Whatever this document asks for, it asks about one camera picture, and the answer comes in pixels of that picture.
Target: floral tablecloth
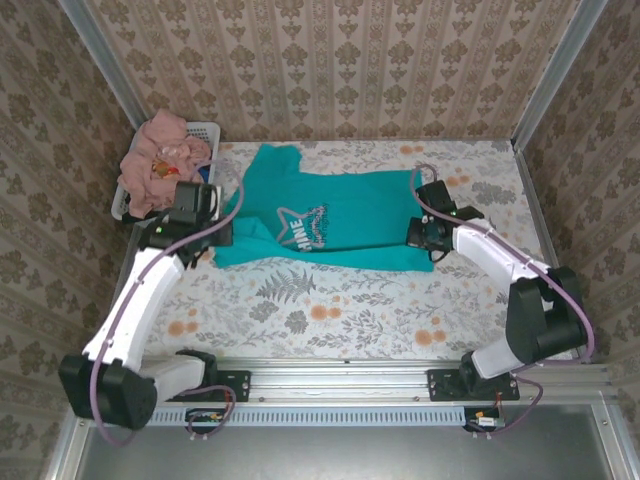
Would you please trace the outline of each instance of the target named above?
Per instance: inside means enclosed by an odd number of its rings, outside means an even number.
[[[510,144],[461,141],[294,142],[303,171],[410,169],[430,163],[458,206],[473,205],[538,258],[536,236]],[[216,178],[228,198],[259,143],[222,144]],[[271,258],[220,270],[211,253],[165,302],[147,353],[194,348],[261,358],[458,359],[499,337],[504,293],[457,254],[433,273],[378,272]]]

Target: aluminum frame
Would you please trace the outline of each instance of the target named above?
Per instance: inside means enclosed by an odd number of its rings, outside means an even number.
[[[511,135],[517,150],[524,150],[531,140],[536,127],[569,73],[569,69],[606,5],[607,0],[584,0],[579,3]]]
[[[265,360],[220,359],[220,369],[252,372],[249,404],[261,407],[424,407],[429,400],[426,371],[456,368],[455,361],[402,360]],[[617,396],[603,365],[535,367],[523,376],[540,382],[545,395],[542,405],[591,405],[599,438],[616,479],[638,479],[640,465],[633,449]],[[521,400],[508,405],[526,405],[536,388],[520,384]],[[491,402],[438,402],[438,405],[468,406]],[[161,404],[182,407],[219,406],[191,402]],[[54,451],[47,480],[76,478],[93,422],[67,415]]]
[[[127,79],[124,69],[113,54],[111,46],[100,31],[93,18],[87,2],[78,0],[60,0],[62,9],[69,17],[74,28],[80,35],[82,43],[91,53],[111,91],[118,99],[118,103],[127,115],[133,128],[137,129],[147,120],[143,103],[136,93],[136,89]]]

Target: pink cloth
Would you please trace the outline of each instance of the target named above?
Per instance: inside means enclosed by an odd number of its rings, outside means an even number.
[[[131,195],[129,213],[144,218],[150,210],[173,205],[178,181],[203,182],[195,169],[210,159],[211,149],[203,140],[187,136],[186,120],[165,109],[158,110],[136,135],[134,148],[120,162],[118,183]],[[177,173],[162,178],[152,169],[156,158]]]

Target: black bracket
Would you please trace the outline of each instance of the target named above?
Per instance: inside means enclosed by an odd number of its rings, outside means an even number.
[[[162,212],[142,231],[138,247],[165,249],[178,240],[206,230],[222,219],[214,220],[219,211],[218,189],[209,184],[178,182],[171,208]],[[195,267],[202,253],[209,247],[233,244],[233,226],[228,223],[217,232],[179,248],[176,255],[185,267]]]
[[[202,384],[196,388],[211,385],[224,385],[231,388],[236,394],[236,402],[248,402],[251,393],[251,372],[248,370],[218,370],[218,362],[215,355],[197,350],[180,350],[176,355],[188,355],[202,360],[205,364],[205,374]],[[173,397],[168,402],[224,402],[226,400],[223,391],[197,393]]]
[[[427,371],[429,398],[432,402],[494,401],[498,394],[502,400],[519,400],[518,382],[505,373],[491,379],[478,375],[471,352],[462,357],[458,369]]]
[[[484,215],[474,207],[467,206],[458,209],[456,202],[451,200],[447,186],[442,180],[427,183],[417,188],[416,193],[424,204],[440,213],[460,220],[484,218]],[[443,256],[436,259],[441,260],[444,255],[453,250],[453,229],[456,224],[434,217],[424,208],[422,213],[428,218],[428,222],[423,223],[421,218],[412,218],[409,221],[406,244],[410,247],[427,250],[430,258],[433,252],[441,252]]]

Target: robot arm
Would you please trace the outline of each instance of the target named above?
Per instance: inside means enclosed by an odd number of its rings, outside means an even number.
[[[145,227],[129,278],[107,320],[84,348],[82,355],[67,355],[58,373],[74,413],[93,418],[89,379],[105,341],[108,341],[99,368],[96,395],[105,422],[137,430],[151,418],[157,402],[185,390],[215,384],[215,357],[181,351],[162,363],[142,364],[144,346],[164,298],[188,266],[195,266],[210,246],[230,245],[229,223],[217,232],[191,242],[172,254],[155,259],[177,241],[203,231],[220,221],[221,189],[211,185],[180,182],[174,205]],[[155,263],[142,282],[140,274]],[[131,296],[131,287],[140,283]],[[117,312],[125,305],[125,315],[109,339]]]
[[[483,227],[482,231],[493,231],[475,208],[458,209],[441,180],[424,185],[416,192],[430,208]],[[523,264],[521,258],[498,244],[489,233],[434,217],[428,211],[423,213],[423,218],[411,220],[408,245],[423,248],[430,255],[440,252],[439,258],[450,251],[464,255],[509,297],[504,335],[462,358],[460,378],[470,396],[487,385],[488,380],[508,377],[515,369],[586,344],[586,331],[577,314],[530,267],[545,272],[581,304],[578,281],[571,269],[551,268],[512,247],[527,259]]]

